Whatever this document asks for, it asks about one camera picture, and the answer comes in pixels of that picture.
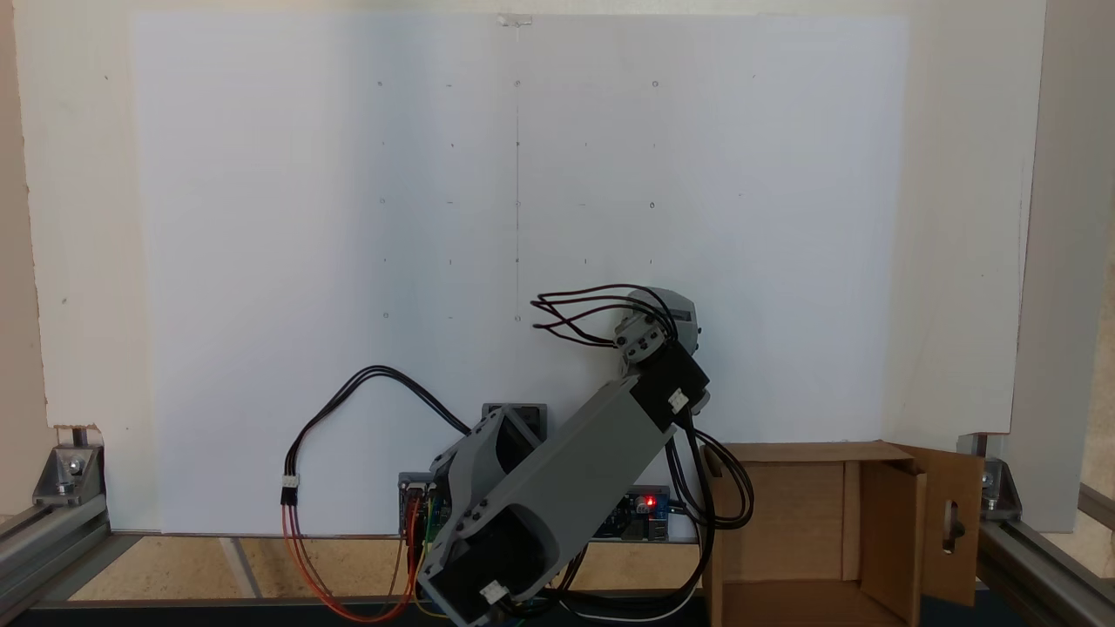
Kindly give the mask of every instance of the red wire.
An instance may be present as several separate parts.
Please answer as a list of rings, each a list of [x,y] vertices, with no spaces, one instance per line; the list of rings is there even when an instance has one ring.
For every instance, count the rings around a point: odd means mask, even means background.
[[[407,513],[408,541],[410,538],[414,538],[415,521],[418,519],[419,505],[420,503],[415,501]],[[321,576],[318,573],[317,569],[313,568],[313,563],[310,561],[309,553],[307,552],[306,544],[303,543],[303,537],[298,521],[298,510],[293,507],[283,507],[282,536],[283,543],[287,547],[287,552],[290,553],[291,559],[294,560],[302,578],[310,586],[314,596],[339,616],[356,623],[382,623],[403,614],[403,610],[410,602],[410,597],[414,595],[415,590],[415,577],[418,575],[415,571],[417,565],[415,563],[413,551],[407,551],[407,587],[403,590],[403,595],[399,598],[398,604],[387,614],[381,614],[379,616],[360,616],[349,611],[339,600],[337,600],[336,597],[333,597],[332,592],[326,587],[324,581],[321,580]]]

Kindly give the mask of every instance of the cardboard box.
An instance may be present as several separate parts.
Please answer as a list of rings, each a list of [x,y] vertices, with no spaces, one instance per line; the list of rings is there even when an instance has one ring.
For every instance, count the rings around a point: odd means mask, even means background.
[[[729,444],[750,523],[717,531],[712,627],[909,625],[921,595],[975,601],[983,460],[885,442]],[[717,512],[739,495],[706,451]]]

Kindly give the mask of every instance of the circuit board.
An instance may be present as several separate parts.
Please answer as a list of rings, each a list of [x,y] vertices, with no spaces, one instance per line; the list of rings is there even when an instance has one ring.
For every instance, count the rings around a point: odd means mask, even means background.
[[[430,473],[399,473],[399,534],[406,536],[406,503],[421,499],[415,521],[417,543],[433,541],[453,513],[438,492]],[[632,485],[592,536],[593,540],[668,542],[670,489],[666,485]]]
[[[594,540],[668,542],[670,489],[665,485],[634,485],[604,519]]]

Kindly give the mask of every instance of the white paper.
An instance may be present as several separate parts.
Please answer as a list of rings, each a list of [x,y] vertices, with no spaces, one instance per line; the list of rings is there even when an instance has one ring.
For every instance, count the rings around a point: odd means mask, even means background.
[[[370,364],[560,423],[618,357],[527,302],[603,282],[697,303],[714,436],[880,436],[905,19],[133,27],[163,531],[277,533],[288,446]],[[396,475],[456,436],[365,384],[301,448],[303,530],[396,532]]]

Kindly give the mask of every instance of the box handle hole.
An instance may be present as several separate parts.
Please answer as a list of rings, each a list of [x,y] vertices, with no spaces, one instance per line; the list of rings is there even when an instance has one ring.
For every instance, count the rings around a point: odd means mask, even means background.
[[[957,539],[964,537],[964,523],[960,522],[960,508],[952,501],[944,502],[944,527],[941,549],[952,554],[957,550]]]

